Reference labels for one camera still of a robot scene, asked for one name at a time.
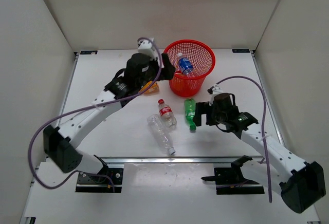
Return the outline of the green soda bottle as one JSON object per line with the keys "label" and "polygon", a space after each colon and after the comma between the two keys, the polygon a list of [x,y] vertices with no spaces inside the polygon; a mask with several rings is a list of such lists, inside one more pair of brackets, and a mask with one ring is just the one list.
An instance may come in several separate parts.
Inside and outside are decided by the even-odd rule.
{"label": "green soda bottle", "polygon": [[196,110],[195,105],[196,102],[193,98],[189,98],[184,101],[185,119],[191,132],[196,131],[196,125],[193,121],[195,116],[195,110]]}

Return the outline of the blue label water bottle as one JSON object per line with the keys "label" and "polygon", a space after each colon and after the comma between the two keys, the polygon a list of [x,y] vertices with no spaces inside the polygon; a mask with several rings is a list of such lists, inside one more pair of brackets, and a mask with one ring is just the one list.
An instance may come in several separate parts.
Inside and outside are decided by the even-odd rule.
{"label": "blue label water bottle", "polygon": [[181,73],[188,78],[196,78],[197,74],[189,58],[185,57],[182,53],[178,53],[177,58]]}

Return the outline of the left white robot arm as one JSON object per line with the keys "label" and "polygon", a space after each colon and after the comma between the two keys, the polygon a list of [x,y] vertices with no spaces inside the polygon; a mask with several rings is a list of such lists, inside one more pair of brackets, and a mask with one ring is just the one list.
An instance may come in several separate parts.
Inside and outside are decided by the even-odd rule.
{"label": "left white robot arm", "polygon": [[81,111],[57,127],[43,130],[43,145],[47,156],[63,173],[81,170],[90,173],[91,179],[102,183],[107,179],[105,163],[95,155],[77,148],[82,140],[108,116],[125,107],[131,96],[154,79],[171,80],[175,67],[166,53],[162,53],[162,65],[142,53],[135,53],[127,61],[126,68],[119,70],[92,102],[89,110]]}

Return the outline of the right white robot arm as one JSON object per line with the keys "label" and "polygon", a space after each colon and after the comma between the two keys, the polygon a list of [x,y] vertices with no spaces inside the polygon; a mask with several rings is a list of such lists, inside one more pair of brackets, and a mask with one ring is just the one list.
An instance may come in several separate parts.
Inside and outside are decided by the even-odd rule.
{"label": "right white robot arm", "polygon": [[202,115],[206,115],[207,125],[224,125],[224,132],[235,134],[265,158],[265,164],[249,156],[234,161],[231,178],[235,182],[250,179],[267,187],[296,213],[304,212],[326,195],[322,166],[315,161],[308,163],[263,132],[254,116],[239,111],[233,94],[221,93],[211,102],[197,102],[193,118],[196,126],[201,126]]}

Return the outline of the red plastic mesh bin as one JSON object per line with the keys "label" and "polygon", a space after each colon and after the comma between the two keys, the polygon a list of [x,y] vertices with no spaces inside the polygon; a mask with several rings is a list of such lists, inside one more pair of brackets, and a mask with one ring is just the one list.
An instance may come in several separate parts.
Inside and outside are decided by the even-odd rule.
{"label": "red plastic mesh bin", "polygon": [[[215,67],[214,52],[204,43],[196,40],[178,40],[166,47],[171,64],[176,68],[174,77],[169,81],[171,90],[181,97],[196,95],[205,80]],[[182,74],[179,67],[178,53],[187,57],[193,66],[196,77],[189,78]]]}

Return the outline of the orange juice bottle upper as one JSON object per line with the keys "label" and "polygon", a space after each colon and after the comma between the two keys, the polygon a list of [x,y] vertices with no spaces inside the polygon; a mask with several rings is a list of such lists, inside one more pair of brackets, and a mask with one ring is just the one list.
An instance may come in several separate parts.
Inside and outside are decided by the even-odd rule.
{"label": "orange juice bottle upper", "polygon": [[139,93],[143,93],[144,95],[153,95],[156,93],[159,93],[159,85],[157,82],[155,82],[153,85],[152,81],[149,81],[146,83],[146,85],[139,91]]}

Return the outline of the red label cola bottle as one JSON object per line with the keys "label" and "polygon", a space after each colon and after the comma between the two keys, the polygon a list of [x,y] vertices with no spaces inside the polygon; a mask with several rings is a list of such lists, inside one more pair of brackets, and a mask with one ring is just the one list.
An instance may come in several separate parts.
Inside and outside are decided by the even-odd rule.
{"label": "red label cola bottle", "polygon": [[171,110],[171,107],[165,104],[163,99],[158,100],[159,114],[165,126],[171,130],[177,127],[177,120]]}

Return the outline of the clear crushed plastic bottle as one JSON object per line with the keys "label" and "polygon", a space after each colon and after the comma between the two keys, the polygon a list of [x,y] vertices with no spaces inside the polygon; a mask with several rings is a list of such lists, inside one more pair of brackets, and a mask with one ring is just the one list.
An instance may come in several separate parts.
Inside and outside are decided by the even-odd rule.
{"label": "clear crushed plastic bottle", "polygon": [[173,156],[176,152],[173,141],[166,126],[162,123],[160,116],[157,114],[149,116],[147,123],[151,134],[162,151],[166,152],[169,156]]}

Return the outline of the right black corner label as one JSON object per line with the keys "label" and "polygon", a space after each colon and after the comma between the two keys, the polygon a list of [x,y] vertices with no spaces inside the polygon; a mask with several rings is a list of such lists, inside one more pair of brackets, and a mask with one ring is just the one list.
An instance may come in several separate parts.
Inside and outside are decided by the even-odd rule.
{"label": "right black corner label", "polygon": [[250,53],[249,49],[232,49],[233,53]]}

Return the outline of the black corner label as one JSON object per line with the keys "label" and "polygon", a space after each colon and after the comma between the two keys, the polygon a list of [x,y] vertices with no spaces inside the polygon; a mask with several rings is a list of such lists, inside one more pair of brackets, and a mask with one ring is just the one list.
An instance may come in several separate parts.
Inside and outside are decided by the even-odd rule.
{"label": "black corner label", "polygon": [[232,49],[233,53],[250,53],[249,49]]}
{"label": "black corner label", "polygon": [[97,54],[97,50],[82,50],[80,51],[80,55],[95,55]]}

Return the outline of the left black corner label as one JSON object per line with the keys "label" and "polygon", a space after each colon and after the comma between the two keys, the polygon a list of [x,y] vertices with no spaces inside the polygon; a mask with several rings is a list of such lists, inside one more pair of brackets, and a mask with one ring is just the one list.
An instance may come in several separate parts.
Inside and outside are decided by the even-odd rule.
{"label": "left black corner label", "polygon": [[95,55],[97,54],[97,50],[82,50],[80,51],[80,55]]}

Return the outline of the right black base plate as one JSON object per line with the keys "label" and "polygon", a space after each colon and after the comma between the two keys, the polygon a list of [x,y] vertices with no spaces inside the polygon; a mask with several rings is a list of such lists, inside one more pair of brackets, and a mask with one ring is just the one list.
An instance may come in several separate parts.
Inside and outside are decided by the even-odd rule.
{"label": "right black base plate", "polygon": [[217,195],[262,195],[265,194],[262,185],[255,181],[239,178],[231,167],[215,167],[214,175]]}

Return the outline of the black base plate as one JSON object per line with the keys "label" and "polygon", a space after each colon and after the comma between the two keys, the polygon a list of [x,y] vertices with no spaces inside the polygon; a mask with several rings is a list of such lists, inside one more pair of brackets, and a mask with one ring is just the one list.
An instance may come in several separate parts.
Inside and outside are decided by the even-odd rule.
{"label": "black base plate", "polygon": [[77,193],[121,193],[124,164],[109,164],[108,167],[106,174],[113,181],[114,189],[109,185],[110,181],[107,178],[79,174],[75,191]]}
{"label": "black base plate", "polygon": [[214,175],[217,195],[262,195],[265,194],[262,185],[255,181],[239,178],[231,167],[215,167]]}

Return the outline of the aluminium table edge rail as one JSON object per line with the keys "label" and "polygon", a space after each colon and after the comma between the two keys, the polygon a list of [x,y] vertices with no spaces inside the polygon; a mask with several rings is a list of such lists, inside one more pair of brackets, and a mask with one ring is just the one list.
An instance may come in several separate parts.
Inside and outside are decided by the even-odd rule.
{"label": "aluminium table edge rail", "polygon": [[123,163],[231,163],[239,157],[101,157],[107,164]]}

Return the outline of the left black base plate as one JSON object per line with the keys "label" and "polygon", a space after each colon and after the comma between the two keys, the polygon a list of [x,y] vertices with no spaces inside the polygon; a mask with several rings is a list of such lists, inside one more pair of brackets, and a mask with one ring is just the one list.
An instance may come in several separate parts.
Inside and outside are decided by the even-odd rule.
{"label": "left black base plate", "polygon": [[114,189],[109,185],[110,181],[107,178],[79,174],[75,191],[77,193],[121,193],[124,164],[109,164],[108,167],[106,174],[113,181]]}

